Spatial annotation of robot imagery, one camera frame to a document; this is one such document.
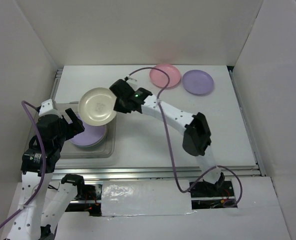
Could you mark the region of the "cream plate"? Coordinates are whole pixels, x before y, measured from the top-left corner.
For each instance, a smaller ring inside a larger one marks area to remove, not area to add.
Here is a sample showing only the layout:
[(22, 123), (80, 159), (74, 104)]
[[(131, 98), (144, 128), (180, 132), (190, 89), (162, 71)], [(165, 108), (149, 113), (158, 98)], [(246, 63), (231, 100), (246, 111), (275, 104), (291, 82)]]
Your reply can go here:
[(116, 117), (116, 96), (108, 88), (97, 87), (86, 92), (78, 103), (78, 114), (88, 125), (103, 126)]

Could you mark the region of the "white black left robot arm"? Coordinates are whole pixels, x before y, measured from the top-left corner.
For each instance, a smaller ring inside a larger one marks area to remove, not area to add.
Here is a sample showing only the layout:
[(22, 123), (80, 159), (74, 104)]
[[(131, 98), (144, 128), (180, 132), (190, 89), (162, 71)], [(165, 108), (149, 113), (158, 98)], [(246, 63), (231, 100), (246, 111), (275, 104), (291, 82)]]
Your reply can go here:
[(48, 186), (65, 141), (84, 132), (81, 120), (71, 108), (66, 109), (68, 122), (60, 114), (46, 114), (34, 123), (36, 134), (22, 155), (22, 185), (17, 211), (11, 216), (8, 240), (52, 240), (57, 225), (69, 203), (86, 195), (84, 178), (65, 175), (47, 207)]

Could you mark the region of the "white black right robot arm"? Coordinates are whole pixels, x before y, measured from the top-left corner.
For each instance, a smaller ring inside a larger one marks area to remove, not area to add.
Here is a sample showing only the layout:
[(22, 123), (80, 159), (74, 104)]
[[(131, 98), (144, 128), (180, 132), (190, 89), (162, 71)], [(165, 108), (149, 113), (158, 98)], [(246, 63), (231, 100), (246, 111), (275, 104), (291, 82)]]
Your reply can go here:
[[(127, 80), (119, 79), (109, 89), (116, 96), (115, 111), (124, 114), (139, 112), (163, 122), (174, 179), (181, 193), (189, 192), (200, 180), (206, 182), (205, 189), (209, 195), (216, 196), (222, 191), (225, 176), (214, 159), (211, 131), (204, 114), (185, 112), (162, 101), (160, 95), (164, 88), (154, 95), (142, 87), (134, 90)], [(183, 150), (195, 157), (202, 171), (202, 174), (186, 190), (183, 190), (179, 184), (168, 126), (182, 135)]]

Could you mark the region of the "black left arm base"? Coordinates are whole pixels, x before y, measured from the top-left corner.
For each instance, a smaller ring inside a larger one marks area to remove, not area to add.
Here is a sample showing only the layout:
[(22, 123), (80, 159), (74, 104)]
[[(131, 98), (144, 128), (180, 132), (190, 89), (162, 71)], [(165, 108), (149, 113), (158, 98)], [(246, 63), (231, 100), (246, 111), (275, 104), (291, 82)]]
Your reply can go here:
[(101, 217), (102, 184), (85, 185), (81, 195), (75, 197), (65, 212), (88, 213), (92, 217)]

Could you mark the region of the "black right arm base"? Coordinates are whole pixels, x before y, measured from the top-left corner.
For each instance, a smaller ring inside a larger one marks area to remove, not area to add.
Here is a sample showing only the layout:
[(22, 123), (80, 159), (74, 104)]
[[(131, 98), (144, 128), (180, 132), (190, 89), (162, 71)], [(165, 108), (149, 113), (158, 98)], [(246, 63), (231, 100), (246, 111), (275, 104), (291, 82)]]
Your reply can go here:
[(206, 181), (200, 181), (189, 190), (189, 193), (192, 198), (230, 198), (235, 196), (232, 182), (225, 180), (223, 173), (221, 173), (217, 183), (211, 184)]

